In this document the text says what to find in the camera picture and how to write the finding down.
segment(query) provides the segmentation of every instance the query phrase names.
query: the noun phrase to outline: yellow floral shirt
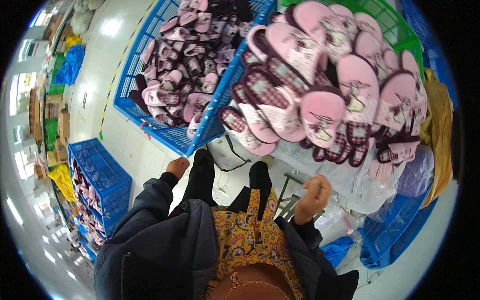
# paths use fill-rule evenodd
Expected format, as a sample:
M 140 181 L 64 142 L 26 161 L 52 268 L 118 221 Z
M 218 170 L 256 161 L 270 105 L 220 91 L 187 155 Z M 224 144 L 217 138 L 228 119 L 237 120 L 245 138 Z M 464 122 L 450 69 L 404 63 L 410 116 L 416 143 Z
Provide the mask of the yellow floral shirt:
M 226 206 L 212 207 L 215 229 L 220 247 L 213 278 L 201 299 L 208 299 L 213 289 L 227 274 L 248 264 L 269 264 L 277 267 L 285 277 L 296 300 L 304 299 L 300 279 L 288 253 L 285 234 L 274 222 L 278 200 L 273 189 L 261 221 L 257 220 L 260 190 L 252 189 L 247 213 L 226 211 Z

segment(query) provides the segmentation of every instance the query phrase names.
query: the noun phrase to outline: hand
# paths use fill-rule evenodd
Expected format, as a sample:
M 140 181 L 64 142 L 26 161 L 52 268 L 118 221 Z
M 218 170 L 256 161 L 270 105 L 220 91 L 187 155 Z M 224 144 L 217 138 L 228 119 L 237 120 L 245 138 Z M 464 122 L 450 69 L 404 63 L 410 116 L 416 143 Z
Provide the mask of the hand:
M 166 172 L 172 173 L 180 180 L 189 166 L 190 162 L 188 161 L 188 159 L 180 157 L 178 159 L 172 160 L 168 164 Z
M 318 174 L 308 179 L 303 188 L 307 189 L 308 192 L 295 206 L 293 218 L 297 225 L 310 222 L 317 213 L 327 206 L 328 195 L 332 189 L 327 179 Z

